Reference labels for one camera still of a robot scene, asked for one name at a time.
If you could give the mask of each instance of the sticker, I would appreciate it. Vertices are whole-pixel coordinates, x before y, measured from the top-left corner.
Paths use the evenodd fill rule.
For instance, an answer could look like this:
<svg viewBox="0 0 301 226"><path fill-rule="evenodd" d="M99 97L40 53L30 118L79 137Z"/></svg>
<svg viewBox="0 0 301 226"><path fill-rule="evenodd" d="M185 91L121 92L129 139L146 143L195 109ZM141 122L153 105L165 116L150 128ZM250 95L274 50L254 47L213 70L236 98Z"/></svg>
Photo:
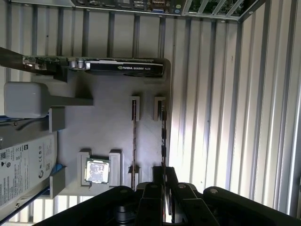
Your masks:
<svg viewBox="0 0 301 226"><path fill-rule="evenodd" d="M0 150L0 206L38 185L55 165L55 138L49 135Z"/></svg>

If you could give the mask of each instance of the metal bracket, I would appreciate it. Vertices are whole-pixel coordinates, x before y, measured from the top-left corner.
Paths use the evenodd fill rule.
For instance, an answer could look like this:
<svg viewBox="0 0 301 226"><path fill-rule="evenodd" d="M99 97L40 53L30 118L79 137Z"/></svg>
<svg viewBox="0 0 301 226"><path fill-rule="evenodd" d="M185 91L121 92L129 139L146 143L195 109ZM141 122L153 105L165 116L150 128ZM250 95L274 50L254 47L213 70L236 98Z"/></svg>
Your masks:
<svg viewBox="0 0 301 226"><path fill-rule="evenodd" d="M133 101L136 101L136 121L139 121L140 119L140 97L138 96L131 96L131 109L132 109L132 120L134 118L134 112L133 112Z"/></svg>
<svg viewBox="0 0 301 226"><path fill-rule="evenodd" d="M65 128L65 107L51 107L49 109L49 133Z"/></svg>
<svg viewBox="0 0 301 226"><path fill-rule="evenodd" d="M154 121L158 121L158 116L160 115L161 117L161 108L159 109L159 102L165 101L165 97L155 97L155 105L154 105Z"/></svg>

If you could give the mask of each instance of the aluminum panel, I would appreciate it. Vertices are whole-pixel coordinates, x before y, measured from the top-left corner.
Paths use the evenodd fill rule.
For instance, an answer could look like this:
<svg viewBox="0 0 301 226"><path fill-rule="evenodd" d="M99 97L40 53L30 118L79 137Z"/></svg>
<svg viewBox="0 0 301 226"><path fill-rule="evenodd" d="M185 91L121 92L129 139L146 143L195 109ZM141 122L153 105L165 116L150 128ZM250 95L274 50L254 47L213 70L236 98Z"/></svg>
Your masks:
<svg viewBox="0 0 301 226"><path fill-rule="evenodd" d="M0 46L7 47L7 27L8 27L8 21L7 21L7 4L4 1L0 1ZM4 114L4 84L7 81L7 69L0 67L0 115Z"/></svg>
<svg viewBox="0 0 301 226"><path fill-rule="evenodd" d="M172 72L168 161L179 180L200 191L218 185L294 213L296 182L289 176L298 169L292 162L298 155L301 33L291 26L297 6L300 26L301 8L273 0L267 14L268 3L237 25L23 5L10 12L0 1L0 45L44 55L164 56ZM6 74L1 85L6 78L25 79L25 73L0 70ZM66 89L54 84L53 92Z"/></svg>

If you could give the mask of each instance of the screw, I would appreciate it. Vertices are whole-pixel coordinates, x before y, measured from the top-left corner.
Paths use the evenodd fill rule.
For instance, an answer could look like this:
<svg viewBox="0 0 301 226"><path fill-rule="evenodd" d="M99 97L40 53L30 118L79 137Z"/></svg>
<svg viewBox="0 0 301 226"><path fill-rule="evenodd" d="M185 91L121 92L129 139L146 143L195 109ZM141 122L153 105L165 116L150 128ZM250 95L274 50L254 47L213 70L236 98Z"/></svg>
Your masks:
<svg viewBox="0 0 301 226"><path fill-rule="evenodd" d="M178 184L179 188L186 188L185 184Z"/></svg>
<svg viewBox="0 0 301 226"><path fill-rule="evenodd" d="M217 191L216 189L214 189L214 188L211 188L209 191L210 191L210 193L212 193L212 194L218 193L218 191Z"/></svg>

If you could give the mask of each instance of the circuit board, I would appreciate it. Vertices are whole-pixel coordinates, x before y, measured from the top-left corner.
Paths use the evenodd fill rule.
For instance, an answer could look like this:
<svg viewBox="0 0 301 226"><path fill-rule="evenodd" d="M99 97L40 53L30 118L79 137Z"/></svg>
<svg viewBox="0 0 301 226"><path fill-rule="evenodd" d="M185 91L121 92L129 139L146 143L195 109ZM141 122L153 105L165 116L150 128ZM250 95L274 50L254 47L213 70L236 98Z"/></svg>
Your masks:
<svg viewBox="0 0 301 226"><path fill-rule="evenodd" d="M107 10L122 10L149 12L155 14L180 15L183 0L72 0L75 6L85 8L101 8Z"/></svg>
<svg viewBox="0 0 301 226"><path fill-rule="evenodd" d="M202 5L204 0L193 0L190 6L189 11L190 12L198 12L200 6ZM209 0L206 7L204 8L203 14L212 14L217 7L217 5L220 3L221 0ZM218 15L226 15L230 9L234 6L236 2L239 0L226 0L225 3L222 5L221 9L218 11ZM253 3L253 0L243 0L240 5L236 8L236 10L233 12L232 16L241 16L245 10L247 10L251 4Z"/></svg>

